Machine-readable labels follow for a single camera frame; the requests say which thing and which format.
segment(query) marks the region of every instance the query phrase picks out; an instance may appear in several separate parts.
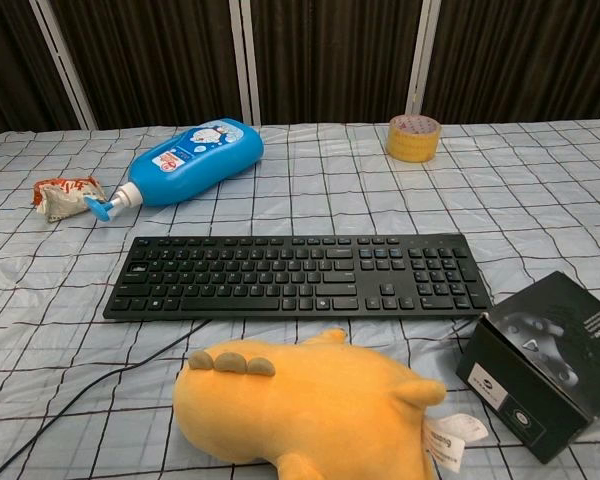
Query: dark curtain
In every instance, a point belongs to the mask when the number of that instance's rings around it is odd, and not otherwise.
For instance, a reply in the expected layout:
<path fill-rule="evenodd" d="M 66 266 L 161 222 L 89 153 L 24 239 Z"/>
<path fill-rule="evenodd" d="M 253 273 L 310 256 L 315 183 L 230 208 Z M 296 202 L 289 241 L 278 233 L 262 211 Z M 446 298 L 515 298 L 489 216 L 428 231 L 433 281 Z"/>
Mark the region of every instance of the dark curtain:
<path fill-rule="evenodd" d="M 0 1 L 0 133 L 79 128 L 29 2 Z"/>
<path fill-rule="evenodd" d="M 422 111 L 444 123 L 600 118 L 600 1 L 443 1 Z"/>
<path fill-rule="evenodd" d="M 252 0 L 262 123 L 404 113 L 421 0 Z"/>
<path fill-rule="evenodd" d="M 100 128 L 242 119 L 226 0 L 52 0 Z"/>

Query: game controller image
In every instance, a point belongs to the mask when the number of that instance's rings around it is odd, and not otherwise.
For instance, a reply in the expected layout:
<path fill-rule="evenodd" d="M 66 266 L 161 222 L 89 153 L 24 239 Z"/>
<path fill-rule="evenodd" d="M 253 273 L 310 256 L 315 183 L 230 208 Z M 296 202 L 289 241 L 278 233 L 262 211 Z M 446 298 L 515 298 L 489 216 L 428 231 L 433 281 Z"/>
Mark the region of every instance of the game controller image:
<path fill-rule="evenodd" d="M 498 327 L 516 347 L 540 369 L 551 376 L 560 386 L 572 388 L 578 376 L 562 358 L 556 338 L 564 335 L 564 329 L 550 320 L 529 312 L 505 315 Z"/>

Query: keyboard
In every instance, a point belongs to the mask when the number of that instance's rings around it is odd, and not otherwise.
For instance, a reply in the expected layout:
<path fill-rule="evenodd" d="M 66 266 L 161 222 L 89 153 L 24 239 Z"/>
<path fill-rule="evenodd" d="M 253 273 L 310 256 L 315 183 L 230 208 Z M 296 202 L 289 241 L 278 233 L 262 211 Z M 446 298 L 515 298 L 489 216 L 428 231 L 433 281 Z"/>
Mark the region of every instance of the keyboard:
<path fill-rule="evenodd" d="M 138 237 L 104 317 L 452 319 L 490 307 L 461 234 Z"/>

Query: tape roll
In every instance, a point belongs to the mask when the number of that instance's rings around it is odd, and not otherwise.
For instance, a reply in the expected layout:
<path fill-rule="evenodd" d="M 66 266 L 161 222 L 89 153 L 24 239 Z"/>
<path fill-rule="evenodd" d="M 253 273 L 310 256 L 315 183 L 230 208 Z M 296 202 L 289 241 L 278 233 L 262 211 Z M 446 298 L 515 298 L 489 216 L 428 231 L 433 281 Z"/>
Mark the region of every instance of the tape roll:
<path fill-rule="evenodd" d="M 389 122 L 387 152 L 403 162 L 431 160 L 438 147 L 441 126 L 423 115 L 398 115 Z"/>

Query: blue bottle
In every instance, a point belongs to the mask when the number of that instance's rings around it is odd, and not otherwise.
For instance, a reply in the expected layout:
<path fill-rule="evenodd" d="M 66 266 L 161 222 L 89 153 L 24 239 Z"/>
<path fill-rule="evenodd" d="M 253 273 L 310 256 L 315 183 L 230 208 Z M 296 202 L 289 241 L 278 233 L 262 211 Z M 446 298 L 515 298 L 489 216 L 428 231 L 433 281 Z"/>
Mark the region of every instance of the blue bottle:
<path fill-rule="evenodd" d="M 129 181 L 109 202 L 91 197 L 85 202 L 105 222 L 111 209 L 182 202 L 252 166 L 263 151 L 262 139 L 251 127 L 229 118 L 203 123 L 136 158 Z"/>

